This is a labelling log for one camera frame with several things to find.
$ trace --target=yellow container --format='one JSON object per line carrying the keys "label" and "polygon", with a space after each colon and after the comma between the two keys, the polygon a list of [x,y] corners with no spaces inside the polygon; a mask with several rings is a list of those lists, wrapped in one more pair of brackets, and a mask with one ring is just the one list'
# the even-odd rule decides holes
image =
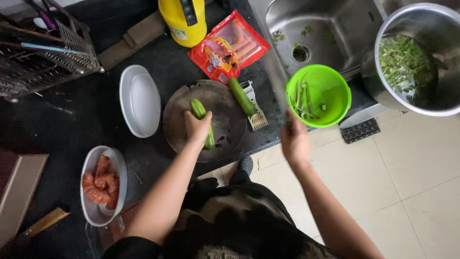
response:
{"label": "yellow container", "polygon": [[[184,47],[196,46],[206,36],[204,0],[189,0],[184,8],[179,0],[158,0],[158,7],[171,30],[173,39],[180,45]],[[193,25],[187,25],[184,10],[187,13],[188,23]]]}

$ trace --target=tile floor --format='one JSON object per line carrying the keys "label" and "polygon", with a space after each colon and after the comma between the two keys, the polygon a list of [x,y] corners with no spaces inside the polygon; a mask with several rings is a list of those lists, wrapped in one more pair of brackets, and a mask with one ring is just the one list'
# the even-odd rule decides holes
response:
{"label": "tile floor", "polygon": [[[386,258],[460,258],[460,116],[388,110],[376,119],[382,132],[350,145],[337,126],[310,132],[318,174]],[[297,227],[322,243],[281,146],[252,158],[251,180],[272,190]],[[200,178],[225,185],[236,166]]]}

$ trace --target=black countertop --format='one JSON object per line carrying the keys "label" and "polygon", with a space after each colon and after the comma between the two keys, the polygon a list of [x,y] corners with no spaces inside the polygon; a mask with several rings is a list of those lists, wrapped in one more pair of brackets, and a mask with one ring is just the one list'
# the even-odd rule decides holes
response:
{"label": "black countertop", "polygon": [[[70,6],[68,10],[80,21],[89,24],[96,49],[101,51],[119,41],[126,29],[156,8],[144,0],[137,2],[143,4],[133,8],[118,4],[109,8],[114,9],[113,12],[106,12],[111,16],[100,21],[94,17],[102,15],[101,9],[113,4],[87,0]],[[233,9],[237,9],[250,25],[260,31],[247,0],[235,0],[227,5],[222,7],[214,2],[206,6],[208,31]],[[104,24],[110,24],[110,29],[104,31]],[[187,56],[187,51],[188,48],[175,43],[171,36],[162,35],[104,74],[92,74],[50,88],[41,92],[43,97],[35,94],[26,96],[17,104],[0,100],[0,147],[16,153],[50,154],[20,231],[57,206],[68,207],[71,211],[69,216],[32,239],[31,251],[34,247],[40,247],[43,251],[49,248],[57,257],[92,257],[85,234],[86,221],[80,205],[79,184],[85,156],[93,147],[106,145],[123,153],[129,175],[126,205],[140,201],[167,168],[175,152],[168,145],[162,126],[146,139],[137,138],[129,131],[119,103],[119,79],[127,66],[144,66],[160,91],[164,109],[169,98],[181,86],[207,79],[205,73]],[[242,70],[238,80],[253,81],[257,103],[269,125],[253,132],[248,123],[243,141],[234,154],[218,163],[198,163],[195,176],[279,143],[283,114],[271,90],[262,60]],[[359,78],[348,84],[352,93],[348,115],[375,104],[362,88]]]}

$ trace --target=hot dog package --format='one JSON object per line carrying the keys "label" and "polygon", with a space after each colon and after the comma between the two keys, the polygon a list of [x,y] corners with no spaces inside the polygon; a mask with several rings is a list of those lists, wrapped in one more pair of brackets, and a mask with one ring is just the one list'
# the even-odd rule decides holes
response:
{"label": "hot dog package", "polygon": [[262,57],[270,45],[238,13],[233,11],[193,47],[189,57],[212,80],[226,84],[240,70]]}

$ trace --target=black rubber mat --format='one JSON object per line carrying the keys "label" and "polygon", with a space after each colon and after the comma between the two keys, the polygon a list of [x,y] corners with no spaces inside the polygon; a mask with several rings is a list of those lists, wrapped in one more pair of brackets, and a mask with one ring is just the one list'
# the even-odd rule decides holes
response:
{"label": "black rubber mat", "polygon": [[372,118],[365,122],[361,122],[358,125],[340,129],[340,132],[342,133],[342,138],[345,140],[345,143],[351,144],[363,138],[374,135],[375,133],[379,133],[380,128],[377,124],[377,121]]}

